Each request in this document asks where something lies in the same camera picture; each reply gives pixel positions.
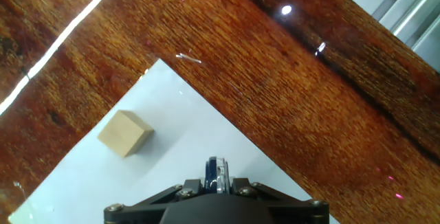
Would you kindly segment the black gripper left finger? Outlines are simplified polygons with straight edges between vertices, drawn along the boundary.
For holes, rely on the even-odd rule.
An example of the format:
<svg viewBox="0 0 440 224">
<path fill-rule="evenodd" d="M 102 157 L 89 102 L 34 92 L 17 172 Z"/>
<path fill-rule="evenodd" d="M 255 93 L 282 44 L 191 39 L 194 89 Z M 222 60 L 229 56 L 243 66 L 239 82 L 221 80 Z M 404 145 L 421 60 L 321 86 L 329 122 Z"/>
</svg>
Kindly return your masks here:
<svg viewBox="0 0 440 224">
<path fill-rule="evenodd" d="M 205 193 L 200 179 L 187 179 L 184 184 L 171 186 L 135 205 L 114 203 L 104 209 L 105 224 L 160 223 L 172 204 Z"/>
</svg>

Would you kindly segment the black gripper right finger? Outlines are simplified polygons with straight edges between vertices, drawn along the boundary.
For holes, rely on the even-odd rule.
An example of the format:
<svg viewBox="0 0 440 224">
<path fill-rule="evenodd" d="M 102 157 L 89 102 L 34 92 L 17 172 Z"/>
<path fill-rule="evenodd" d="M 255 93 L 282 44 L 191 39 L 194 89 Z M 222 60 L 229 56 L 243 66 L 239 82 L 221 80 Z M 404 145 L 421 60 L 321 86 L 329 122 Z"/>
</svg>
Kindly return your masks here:
<svg viewBox="0 0 440 224">
<path fill-rule="evenodd" d="M 247 178 L 233 179 L 230 191 L 233 195 L 261 203 L 273 223 L 329 224 L 329 204 L 326 201 L 302 201 L 262 183 L 250 183 Z"/>
</svg>

